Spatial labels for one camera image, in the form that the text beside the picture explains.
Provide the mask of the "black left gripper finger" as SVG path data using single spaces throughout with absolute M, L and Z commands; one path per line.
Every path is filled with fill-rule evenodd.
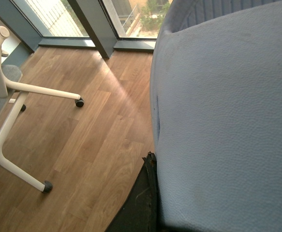
M 157 227 L 157 160 L 148 152 L 136 181 L 107 232 L 155 232 Z

